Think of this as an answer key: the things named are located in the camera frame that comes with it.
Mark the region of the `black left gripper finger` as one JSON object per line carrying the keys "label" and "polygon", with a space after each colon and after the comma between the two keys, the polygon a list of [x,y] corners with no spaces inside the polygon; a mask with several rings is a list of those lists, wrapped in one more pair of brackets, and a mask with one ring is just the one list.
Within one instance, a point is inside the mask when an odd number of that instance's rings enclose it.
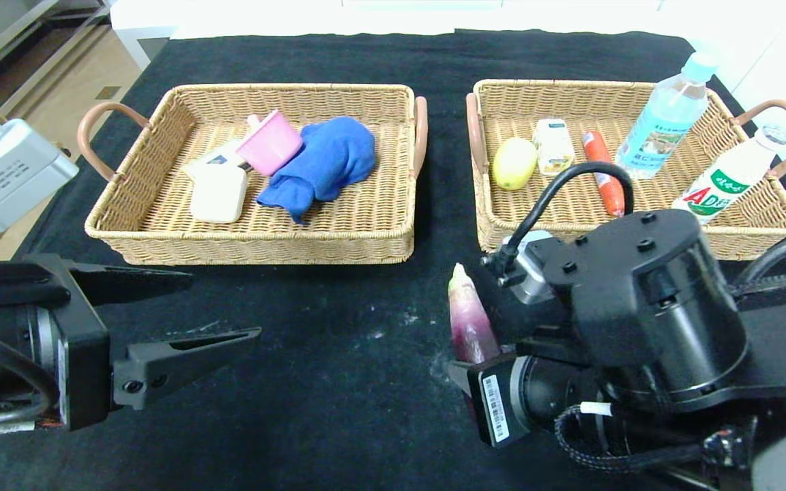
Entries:
{"label": "black left gripper finger", "polygon": [[112,361],[112,405],[136,411],[245,357],[262,329],[164,342],[131,343]]}
{"label": "black left gripper finger", "polygon": [[69,273],[92,306],[171,295],[189,289],[194,283],[194,276],[183,271],[114,265],[73,264]]}

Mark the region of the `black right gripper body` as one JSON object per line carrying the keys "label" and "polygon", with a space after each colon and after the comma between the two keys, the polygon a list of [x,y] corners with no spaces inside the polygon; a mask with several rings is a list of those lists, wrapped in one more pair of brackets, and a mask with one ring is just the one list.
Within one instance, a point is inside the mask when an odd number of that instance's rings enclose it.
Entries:
{"label": "black right gripper body", "polygon": [[552,432],[568,406],[570,366],[534,355],[506,353],[467,370],[478,433],[500,449],[533,432]]}

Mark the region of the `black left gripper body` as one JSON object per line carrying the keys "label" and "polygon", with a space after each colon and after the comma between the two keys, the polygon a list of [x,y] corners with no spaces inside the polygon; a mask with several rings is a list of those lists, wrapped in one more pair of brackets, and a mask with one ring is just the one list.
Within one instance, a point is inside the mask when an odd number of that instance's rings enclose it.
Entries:
{"label": "black left gripper body", "polygon": [[55,254],[0,261],[0,433],[106,419],[110,338]]}

